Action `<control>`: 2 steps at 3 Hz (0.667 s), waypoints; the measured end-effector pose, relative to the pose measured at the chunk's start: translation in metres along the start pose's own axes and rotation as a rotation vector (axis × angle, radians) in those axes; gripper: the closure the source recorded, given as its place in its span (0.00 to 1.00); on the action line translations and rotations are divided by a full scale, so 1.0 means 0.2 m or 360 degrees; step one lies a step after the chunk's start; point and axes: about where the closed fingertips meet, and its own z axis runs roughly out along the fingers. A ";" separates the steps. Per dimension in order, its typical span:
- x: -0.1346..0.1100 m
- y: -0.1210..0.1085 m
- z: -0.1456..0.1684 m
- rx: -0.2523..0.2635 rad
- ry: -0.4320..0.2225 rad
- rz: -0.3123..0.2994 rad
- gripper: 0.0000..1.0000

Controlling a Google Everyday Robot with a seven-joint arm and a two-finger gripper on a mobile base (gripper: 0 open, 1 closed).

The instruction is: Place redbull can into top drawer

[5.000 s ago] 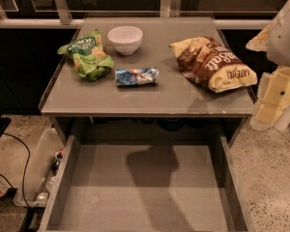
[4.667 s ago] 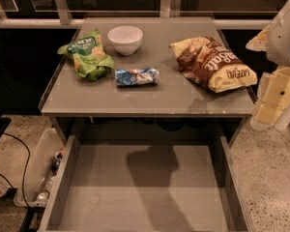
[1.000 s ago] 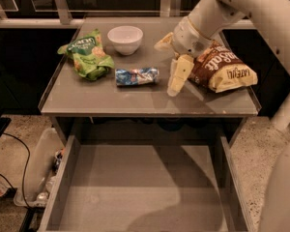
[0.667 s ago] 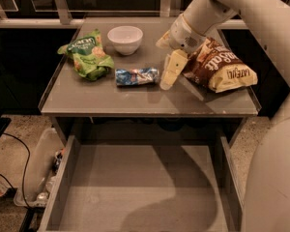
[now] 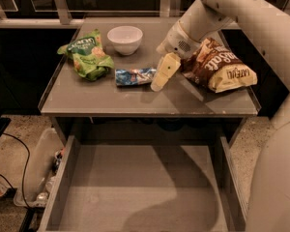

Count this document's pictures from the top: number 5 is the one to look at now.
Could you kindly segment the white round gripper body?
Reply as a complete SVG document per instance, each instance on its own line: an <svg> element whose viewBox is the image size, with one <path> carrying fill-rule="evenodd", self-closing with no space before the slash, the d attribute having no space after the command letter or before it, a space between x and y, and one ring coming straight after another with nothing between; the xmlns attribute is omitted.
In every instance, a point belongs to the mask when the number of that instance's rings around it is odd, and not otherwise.
<svg viewBox="0 0 290 232"><path fill-rule="evenodd" d="M165 39L157 47L157 52L160 55L174 52L182 59L187 59L199 46L200 43L189 37L184 30L182 21L178 20L168 31Z"/></svg>

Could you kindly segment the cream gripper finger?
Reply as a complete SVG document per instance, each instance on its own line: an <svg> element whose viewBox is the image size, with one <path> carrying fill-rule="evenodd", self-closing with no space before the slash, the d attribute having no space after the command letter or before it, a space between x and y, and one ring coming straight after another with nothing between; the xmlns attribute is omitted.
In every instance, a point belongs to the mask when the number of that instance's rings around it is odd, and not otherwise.
<svg viewBox="0 0 290 232"><path fill-rule="evenodd" d="M151 83L151 89L154 92L160 91L180 66L181 58L176 53L167 53L161 57Z"/></svg>

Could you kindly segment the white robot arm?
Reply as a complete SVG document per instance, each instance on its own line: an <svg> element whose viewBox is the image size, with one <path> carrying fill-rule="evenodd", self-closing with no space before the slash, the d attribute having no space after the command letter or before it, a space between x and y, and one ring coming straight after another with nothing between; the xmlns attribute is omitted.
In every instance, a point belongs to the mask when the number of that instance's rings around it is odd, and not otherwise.
<svg viewBox="0 0 290 232"><path fill-rule="evenodd" d="M187 58L230 20L236 21L290 95L290 15L265 0L196 0L168 31L157 52ZM246 232L290 232L290 99L272 124L276 131L254 168Z"/></svg>

